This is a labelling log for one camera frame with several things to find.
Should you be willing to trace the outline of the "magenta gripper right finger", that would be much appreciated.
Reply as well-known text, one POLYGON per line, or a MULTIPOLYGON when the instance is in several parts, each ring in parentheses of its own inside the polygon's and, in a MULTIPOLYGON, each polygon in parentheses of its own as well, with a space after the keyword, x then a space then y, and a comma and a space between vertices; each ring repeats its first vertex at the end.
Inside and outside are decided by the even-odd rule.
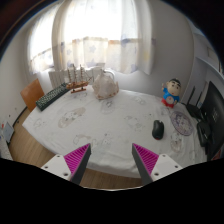
POLYGON ((167 154, 158 155, 138 144, 132 144, 132 155, 142 184, 147 185, 182 169, 167 154))

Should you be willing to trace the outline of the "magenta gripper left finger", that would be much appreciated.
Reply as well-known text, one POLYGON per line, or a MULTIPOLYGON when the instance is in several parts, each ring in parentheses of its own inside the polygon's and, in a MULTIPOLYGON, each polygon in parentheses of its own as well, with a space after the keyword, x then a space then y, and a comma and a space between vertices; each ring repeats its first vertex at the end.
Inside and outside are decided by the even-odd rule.
POLYGON ((63 156, 56 154, 42 169, 79 185, 91 155, 91 145, 86 144, 63 156))

